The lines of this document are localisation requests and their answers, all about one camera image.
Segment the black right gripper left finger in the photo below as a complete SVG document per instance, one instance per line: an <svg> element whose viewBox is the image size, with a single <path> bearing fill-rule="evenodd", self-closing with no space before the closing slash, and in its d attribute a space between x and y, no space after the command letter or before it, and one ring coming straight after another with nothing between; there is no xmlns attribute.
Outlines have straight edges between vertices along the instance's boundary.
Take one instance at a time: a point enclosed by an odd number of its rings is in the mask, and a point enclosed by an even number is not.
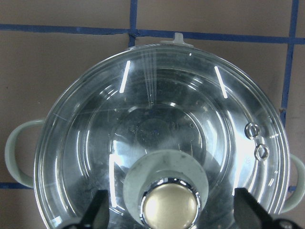
<svg viewBox="0 0 305 229"><path fill-rule="evenodd" d="M109 225L109 195L107 190L98 190L81 218L63 223L64 229L107 229Z"/></svg>

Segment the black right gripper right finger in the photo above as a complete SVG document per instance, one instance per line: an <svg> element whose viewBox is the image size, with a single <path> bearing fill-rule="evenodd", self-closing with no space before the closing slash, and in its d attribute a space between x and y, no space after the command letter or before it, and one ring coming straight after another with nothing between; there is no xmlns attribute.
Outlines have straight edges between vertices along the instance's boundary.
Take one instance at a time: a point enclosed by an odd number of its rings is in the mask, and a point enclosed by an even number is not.
<svg viewBox="0 0 305 229"><path fill-rule="evenodd" d="M274 219L246 188L234 190L234 220L240 229L298 229L295 222Z"/></svg>

